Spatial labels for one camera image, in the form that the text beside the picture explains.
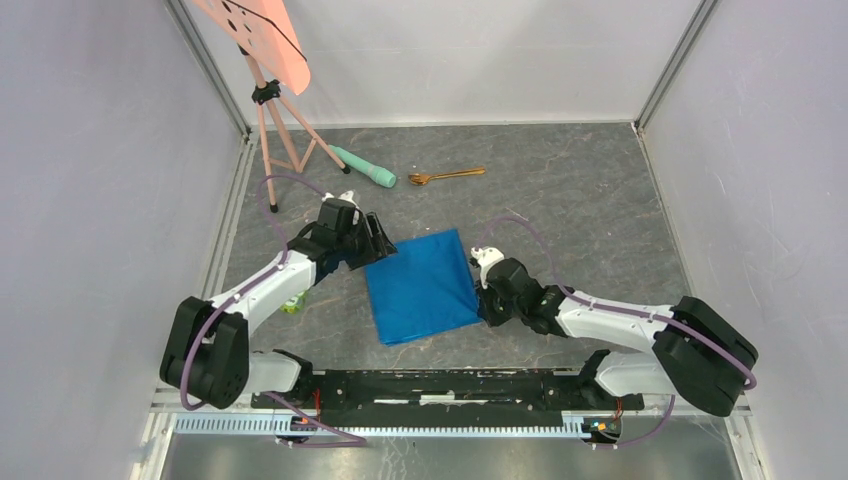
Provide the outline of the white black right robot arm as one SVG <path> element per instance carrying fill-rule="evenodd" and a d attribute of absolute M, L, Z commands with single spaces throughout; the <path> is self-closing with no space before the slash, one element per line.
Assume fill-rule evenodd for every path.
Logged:
<path fill-rule="evenodd" d="M 756 347 L 705 301 L 637 305 L 542 285 L 515 258 L 475 248 L 480 314 L 491 327 L 518 319 L 540 335 L 594 339 L 620 346 L 595 353 L 577 382 L 580 400 L 602 408 L 615 397 L 675 395 L 699 410 L 728 416 L 755 387 Z"/>

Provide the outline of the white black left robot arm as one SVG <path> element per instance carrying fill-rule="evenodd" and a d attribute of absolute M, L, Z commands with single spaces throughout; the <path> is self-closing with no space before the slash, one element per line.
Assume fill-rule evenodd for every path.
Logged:
<path fill-rule="evenodd" d="M 290 407 L 314 394 L 310 362 L 282 350 L 262 352 L 251 335 L 272 314 L 320 283 L 340 264 L 355 270 L 395 254 L 374 212 L 351 199 L 323 200 L 318 218 L 288 240 L 271 262 L 211 299 L 190 296 L 177 307 L 159 367 L 188 410 L 231 406 L 244 393 L 274 392 Z"/>

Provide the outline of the blue cloth napkin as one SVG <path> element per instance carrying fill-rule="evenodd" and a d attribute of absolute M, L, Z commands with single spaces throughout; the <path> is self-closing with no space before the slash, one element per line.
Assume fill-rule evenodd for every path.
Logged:
<path fill-rule="evenodd" d="M 480 321 L 474 281 L 456 229 L 399 242 L 395 254 L 365 267 L 365 279 L 383 345 Z"/>

